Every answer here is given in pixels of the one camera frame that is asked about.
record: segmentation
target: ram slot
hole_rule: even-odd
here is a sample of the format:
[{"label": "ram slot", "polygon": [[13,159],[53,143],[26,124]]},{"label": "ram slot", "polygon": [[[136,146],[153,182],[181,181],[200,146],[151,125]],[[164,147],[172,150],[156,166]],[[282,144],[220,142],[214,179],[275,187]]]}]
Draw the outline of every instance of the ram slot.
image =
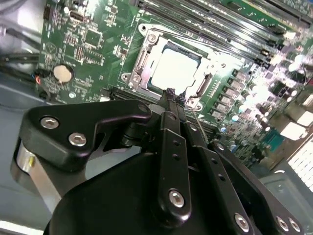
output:
[{"label": "ram slot", "polygon": [[202,17],[199,14],[195,13],[194,8],[187,8],[187,6],[184,7],[182,4],[177,6],[175,4],[170,3],[168,0],[157,0],[157,2],[158,2],[158,4],[161,3],[163,6],[166,6],[169,9],[174,10],[177,14],[180,14],[180,15],[184,16],[185,18],[193,19],[202,27],[206,27],[210,31],[212,31],[218,35],[223,36],[227,41],[234,41],[236,43],[239,43],[239,44],[245,46],[246,48],[249,48],[249,50],[254,51],[254,53],[258,53],[260,51],[260,49],[263,49],[260,46],[254,44],[253,42],[251,42],[249,40],[239,38],[236,35],[225,31],[222,27],[220,27],[220,28],[216,27],[205,16]]},{"label": "ram slot", "polygon": [[223,14],[224,17],[228,17],[231,21],[233,22],[239,22],[240,24],[245,25],[245,27],[247,28],[254,28],[254,31],[258,31],[260,30],[260,33],[264,33],[266,35],[269,36],[269,39],[271,40],[275,40],[278,41],[280,39],[283,39],[283,37],[278,37],[277,35],[275,35],[274,33],[272,33],[268,28],[250,20],[247,19],[246,17],[232,11],[231,9],[221,5],[220,3],[213,3],[211,1],[203,1],[203,0],[191,0],[191,1],[195,1],[198,2],[200,5],[202,5],[203,7],[205,7],[208,10],[212,10],[213,12],[218,13],[219,15],[222,15],[221,13],[219,13],[219,11],[224,12],[226,14]]},{"label": "ram slot", "polygon": [[296,18],[297,21],[305,23],[307,25],[307,28],[310,28],[310,26],[313,23],[312,18],[302,14],[301,12],[297,11],[296,9],[293,9],[292,7],[288,6],[287,4],[281,1],[261,0],[260,2],[268,2],[271,5],[271,7],[276,7],[280,9],[281,11],[287,13],[289,15],[288,18],[290,18],[290,16],[293,16],[294,18]]},{"label": "ram slot", "polygon": [[265,0],[248,0],[245,1],[250,6],[263,11],[265,14],[281,21],[284,25],[292,28],[310,28],[310,24],[301,21],[299,18],[271,5]]},{"label": "ram slot", "polygon": [[232,45],[230,45],[229,43],[227,43],[225,40],[221,40],[218,37],[213,37],[209,34],[207,34],[207,32],[205,30],[201,30],[201,29],[195,29],[195,26],[189,26],[188,24],[186,24],[186,22],[182,22],[182,20],[180,19],[176,19],[175,17],[173,17],[172,14],[169,14],[165,11],[165,9],[160,9],[159,7],[156,7],[154,4],[146,4],[144,6],[142,6],[143,9],[145,9],[147,12],[156,15],[157,17],[164,19],[180,28],[183,28],[184,30],[186,30],[187,32],[191,32],[194,35],[197,35],[198,37],[205,39],[206,41],[210,42],[215,48],[218,49],[222,49],[222,50],[228,50],[229,53],[231,53],[232,55],[236,56],[237,58],[245,58],[251,62],[254,62],[256,57],[258,55],[251,55],[251,53],[248,53],[246,51],[243,50],[238,50],[237,48],[233,47]]},{"label": "ram slot", "polygon": [[238,32],[247,35],[255,41],[258,41],[260,44],[268,44],[269,37],[266,37],[264,34],[259,33],[260,31],[250,30],[248,27],[238,23],[237,21],[230,20],[227,17],[224,17],[222,14],[215,13],[213,10],[203,7],[203,5],[199,5],[196,0],[178,0],[179,2],[194,8],[195,10],[202,12],[208,17],[216,20],[216,22],[220,22],[224,25],[224,27],[229,28],[230,30],[235,29]]},{"label": "ram slot", "polygon": [[234,24],[223,20],[222,18],[214,16],[211,12],[203,10],[201,7],[198,7],[196,4],[188,3],[187,0],[176,0],[178,1],[180,7],[183,9],[188,9],[192,11],[193,14],[198,17],[202,17],[205,20],[205,23],[212,25],[216,30],[223,31],[227,34],[229,38],[232,38],[234,41],[242,40],[248,45],[256,50],[264,49],[264,45],[268,43],[262,37],[258,37],[255,34],[247,32],[247,30],[242,30],[240,27],[237,27]]}]

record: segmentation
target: pcie slot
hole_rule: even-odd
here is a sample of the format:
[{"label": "pcie slot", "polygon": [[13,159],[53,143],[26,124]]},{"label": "pcie slot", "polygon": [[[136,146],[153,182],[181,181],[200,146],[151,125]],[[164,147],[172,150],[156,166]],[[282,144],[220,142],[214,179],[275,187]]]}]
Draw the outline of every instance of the pcie slot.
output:
[{"label": "pcie slot", "polygon": [[198,37],[205,39],[206,41],[212,43],[215,48],[218,48],[220,50],[227,49],[230,54],[236,56],[237,58],[245,58],[251,62],[254,62],[256,59],[255,56],[253,57],[245,51],[239,51],[237,48],[230,46],[225,41],[218,40],[217,38],[214,38],[208,35],[203,30],[200,30],[200,29],[196,30],[193,27],[188,26],[181,20],[175,19],[171,14],[164,13],[164,11],[160,10],[158,7],[155,7],[154,5],[145,4],[145,5],[142,5],[142,8],[145,9],[145,11],[160,17],[161,19],[164,19],[174,25],[177,25],[180,28],[183,28],[187,32],[191,32],[194,35],[197,35]]},{"label": "pcie slot", "polygon": [[[144,99],[144,98],[140,97],[139,95],[127,92],[125,90],[118,89],[116,87],[113,87],[110,90],[110,98],[112,100],[138,99],[138,100],[144,102],[146,105],[157,104],[157,101],[150,101],[150,100]],[[195,120],[194,118],[187,117],[187,120],[189,122],[191,122],[193,125],[195,125],[196,127],[200,128],[197,120]],[[201,126],[202,126],[204,132],[206,133],[206,135],[208,136],[208,138],[210,138],[210,139],[213,139],[215,137],[215,135],[219,132],[217,127],[211,126],[211,125],[206,124],[206,123],[201,122]]]},{"label": "pcie slot", "polygon": [[260,46],[248,40],[236,37],[233,34],[230,34],[229,32],[224,31],[223,28],[217,28],[209,20],[203,17],[200,17],[198,14],[193,13],[187,8],[182,7],[182,8],[177,9],[178,6],[170,3],[168,0],[156,0],[155,2],[157,2],[158,4],[161,3],[163,6],[171,9],[171,11],[175,12],[176,14],[182,15],[183,17],[187,19],[189,18],[189,19],[195,20],[200,26],[208,28],[210,31],[216,33],[217,35],[223,36],[227,41],[234,41],[234,42],[244,45],[245,47],[248,47],[249,50],[253,50],[254,53],[256,54],[258,54],[260,49],[263,49]]},{"label": "pcie slot", "polygon": [[308,27],[310,27],[313,23],[313,19],[302,14],[301,12],[293,9],[292,7],[288,6],[287,4],[278,1],[278,0],[263,0],[266,1],[268,3],[270,3],[271,5],[277,7],[278,9],[288,13],[289,15],[295,17],[298,21],[302,21],[304,22],[306,25],[308,25]]},{"label": "pcie slot", "polygon": [[268,3],[266,0],[248,0],[251,4],[261,7],[263,9],[266,9],[268,12],[270,12],[272,15],[277,15],[282,19],[287,19],[289,22],[295,24],[298,27],[302,28],[310,28],[312,23],[308,23],[307,21],[304,21],[301,17],[294,16],[290,14],[289,12],[286,12],[278,7],[275,7],[274,5]]},{"label": "pcie slot", "polygon": [[217,14],[214,11],[199,5],[196,0],[178,0],[178,1],[190,7],[193,7],[197,11],[206,14],[210,18],[215,19],[217,22],[221,22],[223,25],[226,25],[229,28],[233,28],[238,32],[248,35],[252,39],[259,41],[261,44],[268,43],[268,37],[265,37],[263,34],[260,33],[258,34],[258,32],[250,30],[248,27],[245,27],[244,25],[238,23],[237,21],[231,21],[227,17],[224,17],[222,14]]},{"label": "pcie slot", "polygon": [[[206,22],[208,22],[209,24],[214,24],[213,22],[209,21],[208,18],[211,18],[213,20],[216,21],[216,25],[214,25],[214,28],[217,30],[223,30],[226,32],[225,29],[228,29],[228,34],[233,33],[235,34],[236,38],[241,38],[242,40],[246,41],[249,45],[252,45],[252,47],[256,48],[256,49],[263,49],[263,44],[267,44],[268,41],[265,38],[262,38],[260,36],[258,36],[257,34],[251,32],[248,32],[248,30],[246,28],[241,28],[238,27],[237,25],[224,20],[222,17],[217,17],[213,12],[209,12],[209,11],[205,11],[203,10],[203,8],[198,7],[198,5],[196,3],[193,3],[189,0],[176,0],[178,1],[178,3],[180,4],[180,6],[185,6],[185,7],[189,7],[190,9],[199,12],[200,14],[204,15],[204,18],[206,19]],[[238,33],[240,33],[241,35],[244,34],[246,35],[246,40],[243,39],[241,36],[238,35]]]}]

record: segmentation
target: microchip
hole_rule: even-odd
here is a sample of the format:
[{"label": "microchip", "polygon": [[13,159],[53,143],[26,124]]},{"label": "microchip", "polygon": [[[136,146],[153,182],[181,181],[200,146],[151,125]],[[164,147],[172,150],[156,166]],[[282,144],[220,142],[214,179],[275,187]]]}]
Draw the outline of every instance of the microchip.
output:
[{"label": "microchip", "polygon": [[93,47],[98,47],[100,40],[102,39],[102,34],[93,31],[91,29],[87,30],[86,36],[85,36],[85,43],[93,46]]},{"label": "microchip", "polygon": [[238,95],[239,95],[239,93],[238,93],[237,91],[234,91],[234,90],[232,90],[232,89],[230,89],[230,88],[228,88],[228,87],[225,87],[225,88],[224,88],[224,92],[225,92],[225,94],[228,95],[229,97],[234,97],[234,96],[238,96]]},{"label": "microchip", "polygon": [[246,109],[245,113],[246,114],[251,114],[252,110],[251,109]]},{"label": "microchip", "polygon": [[113,7],[111,8],[111,12],[114,13],[114,14],[116,14],[116,13],[117,13],[117,7],[116,7],[116,6],[113,6]]},{"label": "microchip", "polygon": [[235,88],[236,90],[241,90],[243,89],[245,86],[243,84],[241,84],[240,82],[235,81],[234,79],[229,79],[228,83],[230,84],[230,86],[232,88]]},{"label": "microchip", "polygon": [[276,68],[276,66],[271,65],[271,66],[269,67],[268,71],[273,72],[273,71],[275,70],[275,68]]},{"label": "microchip", "polygon": [[242,8],[241,6],[239,6],[238,4],[234,3],[233,1],[228,2],[228,3],[227,3],[227,6],[228,6],[230,9],[236,10],[236,11],[238,11],[238,10],[240,10],[240,9]]},{"label": "microchip", "polygon": [[223,105],[221,103],[216,102],[215,103],[215,108],[223,113],[225,113],[228,110],[228,107],[226,105]]},{"label": "microchip", "polygon": [[231,99],[231,98],[228,98],[228,97],[225,96],[225,95],[221,95],[221,96],[220,96],[220,101],[221,101],[222,103],[224,103],[224,104],[229,105],[229,104],[231,104],[234,100]]},{"label": "microchip", "polygon": [[271,79],[273,77],[273,74],[268,72],[266,75],[265,75],[265,78],[266,79]]},{"label": "microchip", "polygon": [[50,7],[46,6],[44,9],[44,20],[49,20],[50,18]]},{"label": "microchip", "polygon": [[217,111],[214,111],[214,110],[211,111],[211,115],[213,117],[215,117],[215,118],[218,118],[218,119],[222,118],[222,114],[220,112],[217,112]]},{"label": "microchip", "polygon": [[248,132],[253,131],[253,126],[251,126],[251,125],[247,126],[246,131],[248,131]]}]

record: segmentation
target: black cable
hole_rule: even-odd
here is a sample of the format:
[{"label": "black cable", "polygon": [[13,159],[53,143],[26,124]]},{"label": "black cable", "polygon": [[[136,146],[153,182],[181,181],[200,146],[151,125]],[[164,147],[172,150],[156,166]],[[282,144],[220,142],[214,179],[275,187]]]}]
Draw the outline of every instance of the black cable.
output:
[{"label": "black cable", "polygon": [[6,30],[6,33],[15,37],[15,38],[18,38],[18,39],[24,41],[25,43],[27,43],[28,45],[30,45],[31,47],[33,47],[35,49],[39,50],[41,47],[40,43],[36,42],[35,40],[29,38],[28,36],[24,35],[21,32],[18,32],[17,30],[15,30],[13,28],[8,28]]},{"label": "black cable", "polygon": [[16,107],[12,107],[12,106],[8,106],[8,105],[4,105],[0,103],[0,108],[7,110],[7,111],[11,111],[11,112],[24,112],[26,109],[22,109],[22,108],[16,108]]},{"label": "black cable", "polygon": [[0,15],[7,15],[10,14],[16,10],[18,10],[21,6],[23,6],[25,4],[27,0],[18,0],[16,3],[4,8],[0,10]]},{"label": "black cable", "polygon": [[32,79],[30,74],[27,74],[25,72],[19,71],[12,67],[6,67],[0,65],[0,72],[5,73],[9,76],[15,77],[17,79],[20,79],[21,81],[26,81],[28,83],[34,84],[36,81]]}]

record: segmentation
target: capacitor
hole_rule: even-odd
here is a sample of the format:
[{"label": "capacitor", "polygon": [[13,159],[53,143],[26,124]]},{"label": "capacitor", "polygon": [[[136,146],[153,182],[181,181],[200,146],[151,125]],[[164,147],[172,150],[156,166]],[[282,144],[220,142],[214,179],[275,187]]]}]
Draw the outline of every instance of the capacitor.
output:
[{"label": "capacitor", "polygon": [[258,106],[258,110],[261,112],[261,114],[263,114],[265,117],[267,117],[269,115],[269,111],[264,108],[263,106],[259,105]]},{"label": "capacitor", "polygon": [[297,83],[301,83],[304,84],[307,81],[307,77],[304,73],[300,73],[298,71],[295,71],[291,74],[290,77],[293,81],[297,82]]},{"label": "capacitor", "polygon": [[261,121],[260,124],[266,132],[270,131],[270,126],[266,122]]},{"label": "capacitor", "polygon": [[290,94],[290,96],[294,97],[298,94],[298,91],[295,90],[294,88],[288,88],[287,92]]},{"label": "capacitor", "polygon": [[219,126],[220,132],[225,133],[227,131],[227,128],[225,127],[224,124]]},{"label": "capacitor", "polygon": [[235,113],[231,113],[229,115],[229,117],[231,118],[232,121],[238,121],[239,120],[239,116]]},{"label": "capacitor", "polygon": [[242,102],[238,102],[238,103],[236,104],[236,107],[238,108],[239,113],[243,113],[243,112],[245,112],[246,109],[247,109],[247,106],[245,106]]},{"label": "capacitor", "polygon": [[256,85],[255,83],[251,83],[249,85],[249,88],[253,91],[253,92],[257,92],[259,90],[259,86]]},{"label": "capacitor", "polygon": [[253,99],[253,96],[250,95],[250,93],[249,93],[249,92],[246,92],[246,91],[244,91],[244,92],[242,93],[242,96],[245,98],[246,101],[250,101],[250,100]]},{"label": "capacitor", "polygon": [[289,93],[284,93],[282,98],[287,102],[292,101],[292,96]]},{"label": "capacitor", "polygon": [[303,68],[308,72],[313,72],[313,65],[304,64]]},{"label": "capacitor", "polygon": [[257,119],[257,120],[261,120],[261,115],[259,115],[259,114],[257,114],[256,116],[255,116],[255,118]]}]

